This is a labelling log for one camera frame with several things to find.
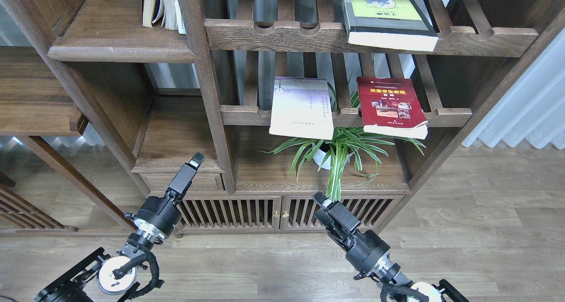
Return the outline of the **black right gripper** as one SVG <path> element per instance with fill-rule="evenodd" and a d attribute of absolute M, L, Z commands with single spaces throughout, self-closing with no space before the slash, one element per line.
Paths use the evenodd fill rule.
<path fill-rule="evenodd" d="M 313 195 L 313 201 L 320 207 L 314 216 L 358 271 L 354 280 L 373 276 L 378 280 L 385 278 L 393 267 L 389 260 L 390 246 L 372 230 L 364 233 L 357 230 L 361 222 L 340 201 L 331 201 L 321 192 Z"/>

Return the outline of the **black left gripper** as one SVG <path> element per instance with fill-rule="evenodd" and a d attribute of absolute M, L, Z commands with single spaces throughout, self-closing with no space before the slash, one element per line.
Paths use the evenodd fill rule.
<path fill-rule="evenodd" d="M 192 185 L 200 165 L 206 156 L 200 152 L 184 163 L 167 188 L 163 197 L 150 196 L 140 207 L 137 214 L 126 213 L 138 227 L 132 233 L 127 243 L 130 245 L 161 245 L 164 239 L 168 239 L 181 219 L 180 210 L 177 205 L 186 195 Z"/>

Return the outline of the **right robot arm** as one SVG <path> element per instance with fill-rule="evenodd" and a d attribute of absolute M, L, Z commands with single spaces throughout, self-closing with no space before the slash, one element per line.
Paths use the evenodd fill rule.
<path fill-rule="evenodd" d="M 380 300 L 396 302 L 444 302 L 444 295 L 454 302 L 468 299 L 447 280 L 438 285 L 414 282 L 389 259 L 390 246 L 375 232 L 360 232 L 360 221 L 339 201 L 331 201 L 317 192 L 313 200 L 320 206 L 314 215 L 326 227 L 328 236 L 346 252 L 346 259 L 359 272 L 354 280 L 371 278 L 377 282 Z"/>

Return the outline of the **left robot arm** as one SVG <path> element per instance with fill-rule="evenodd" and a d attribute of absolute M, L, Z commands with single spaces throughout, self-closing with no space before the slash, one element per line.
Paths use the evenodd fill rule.
<path fill-rule="evenodd" d="M 195 155 L 183 164 L 166 189 L 163 197 L 148 197 L 136 214 L 125 216 L 137 226 L 115 256 L 105 254 L 100 247 L 69 271 L 54 280 L 35 297 L 37 302 L 89 302 L 83 291 L 96 279 L 101 292 L 119 295 L 121 302 L 131 300 L 161 288 L 157 259 L 151 251 L 155 244 L 168 239 L 181 219 L 177 208 L 192 184 L 205 156 Z"/>

